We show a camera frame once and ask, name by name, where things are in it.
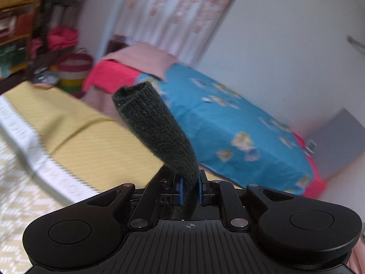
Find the dark green knit sweater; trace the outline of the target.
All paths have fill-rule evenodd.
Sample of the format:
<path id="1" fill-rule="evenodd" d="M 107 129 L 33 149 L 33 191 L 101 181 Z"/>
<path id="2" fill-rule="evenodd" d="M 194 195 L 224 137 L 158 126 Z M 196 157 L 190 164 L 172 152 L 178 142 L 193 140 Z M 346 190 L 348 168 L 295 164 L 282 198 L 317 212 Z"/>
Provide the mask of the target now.
<path id="1" fill-rule="evenodd" d="M 130 131 L 163 162 L 152 181 L 183 178 L 182 204 L 168 213 L 173 220 L 190 219 L 197 205 L 199 165 L 177 120 L 149 82 L 123 86 L 112 100 Z"/>

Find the blue floral quilt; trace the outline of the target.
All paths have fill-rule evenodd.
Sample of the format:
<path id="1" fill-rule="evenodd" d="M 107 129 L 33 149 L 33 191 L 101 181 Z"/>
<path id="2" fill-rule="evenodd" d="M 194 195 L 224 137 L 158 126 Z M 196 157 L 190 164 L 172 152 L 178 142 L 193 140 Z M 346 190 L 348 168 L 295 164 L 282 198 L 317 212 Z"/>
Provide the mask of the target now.
<path id="1" fill-rule="evenodd" d="M 199 163 L 236 185 L 259 184 L 303 194 L 314 180 L 309 160 L 288 126 L 231 88 L 181 64 L 150 82 L 188 136 Z"/>

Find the small digital clock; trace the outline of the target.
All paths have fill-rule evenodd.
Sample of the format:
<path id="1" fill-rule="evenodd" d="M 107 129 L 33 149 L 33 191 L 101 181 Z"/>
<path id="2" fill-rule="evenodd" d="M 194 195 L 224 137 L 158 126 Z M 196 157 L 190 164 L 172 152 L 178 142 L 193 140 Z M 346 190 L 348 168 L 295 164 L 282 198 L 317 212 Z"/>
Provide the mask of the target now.
<path id="1" fill-rule="evenodd" d="M 315 153 L 317 144 L 313 140 L 307 140 L 304 146 L 304 151 L 307 156 L 312 156 Z"/>

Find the beige zigzag patterned bedsheet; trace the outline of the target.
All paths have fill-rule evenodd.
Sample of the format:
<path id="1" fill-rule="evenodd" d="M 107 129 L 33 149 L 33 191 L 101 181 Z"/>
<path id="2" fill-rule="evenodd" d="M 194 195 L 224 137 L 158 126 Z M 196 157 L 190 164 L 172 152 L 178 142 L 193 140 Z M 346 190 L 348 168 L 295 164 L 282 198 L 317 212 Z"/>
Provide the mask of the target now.
<path id="1" fill-rule="evenodd" d="M 125 127 L 57 88 L 1 95 L 1 272 L 31 266 L 36 218 L 125 182 L 145 187 L 162 162 Z"/>

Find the red bed cover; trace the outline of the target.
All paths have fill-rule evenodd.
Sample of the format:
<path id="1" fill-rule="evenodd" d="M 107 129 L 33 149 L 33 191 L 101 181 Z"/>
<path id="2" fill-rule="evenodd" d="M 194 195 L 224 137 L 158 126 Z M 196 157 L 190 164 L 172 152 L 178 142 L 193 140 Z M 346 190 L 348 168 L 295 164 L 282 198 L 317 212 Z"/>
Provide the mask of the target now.
<path id="1" fill-rule="evenodd" d="M 113 94 L 122 86 L 132 86 L 141 72 L 116 61 L 102 60 L 89 72 L 82 84 L 86 93 L 90 87 L 97 87 Z"/>

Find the pink pillow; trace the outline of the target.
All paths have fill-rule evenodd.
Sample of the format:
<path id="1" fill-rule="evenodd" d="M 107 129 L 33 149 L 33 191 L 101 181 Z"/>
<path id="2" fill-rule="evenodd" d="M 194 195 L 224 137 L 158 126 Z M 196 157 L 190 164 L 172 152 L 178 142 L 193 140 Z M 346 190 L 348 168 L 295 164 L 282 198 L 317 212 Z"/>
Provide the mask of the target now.
<path id="1" fill-rule="evenodd" d="M 167 70 L 178 62 L 175 56 L 144 42 L 108 53 L 102 60 L 116 61 L 162 81 L 166 80 Z"/>

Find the grey cabinet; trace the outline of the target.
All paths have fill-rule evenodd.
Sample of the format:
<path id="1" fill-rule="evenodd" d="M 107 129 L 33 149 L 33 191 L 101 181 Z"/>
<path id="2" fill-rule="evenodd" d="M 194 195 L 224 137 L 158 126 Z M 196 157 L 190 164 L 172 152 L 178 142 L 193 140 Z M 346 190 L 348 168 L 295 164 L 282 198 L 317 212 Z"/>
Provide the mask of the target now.
<path id="1" fill-rule="evenodd" d="M 364 126 L 345 108 L 305 138 L 317 144 L 311 156 L 322 179 L 337 174 L 364 153 Z"/>

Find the striped woven basket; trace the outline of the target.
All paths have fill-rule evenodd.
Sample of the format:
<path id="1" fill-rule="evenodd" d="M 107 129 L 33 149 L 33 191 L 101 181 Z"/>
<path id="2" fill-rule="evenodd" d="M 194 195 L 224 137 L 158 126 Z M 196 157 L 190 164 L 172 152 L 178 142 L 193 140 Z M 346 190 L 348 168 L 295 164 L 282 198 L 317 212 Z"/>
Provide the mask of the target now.
<path id="1" fill-rule="evenodd" d="M 79 48 L 73 53 L 62 55 L 57 61 L 59 77 L 58 87 L 66 93 L 81 99 L 82 86 L 92 66 L 93 57 L 85 48 Z"/>

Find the pink patterned curtain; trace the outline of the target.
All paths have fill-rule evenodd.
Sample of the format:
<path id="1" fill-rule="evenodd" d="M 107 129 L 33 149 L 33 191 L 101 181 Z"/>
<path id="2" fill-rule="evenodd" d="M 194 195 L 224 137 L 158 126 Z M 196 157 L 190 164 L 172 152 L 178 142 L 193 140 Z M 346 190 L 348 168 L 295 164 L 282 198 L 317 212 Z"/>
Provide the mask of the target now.
<path id="1" fill-rule="evenodd" d="M 195 65 L 234 0 L 124 0 L 113 30 Z"/>

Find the wooden bookshelf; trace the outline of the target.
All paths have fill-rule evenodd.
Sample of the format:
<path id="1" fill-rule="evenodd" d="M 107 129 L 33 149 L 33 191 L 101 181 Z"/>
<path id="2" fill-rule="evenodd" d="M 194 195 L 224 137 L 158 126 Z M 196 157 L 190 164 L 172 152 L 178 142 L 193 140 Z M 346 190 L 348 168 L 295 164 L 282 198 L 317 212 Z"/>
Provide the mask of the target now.
<path id="1" fill-rule="evenodd" d="M 1 80 L 28 68 L 40 5 L 41 0 L 1 0 Z"/>

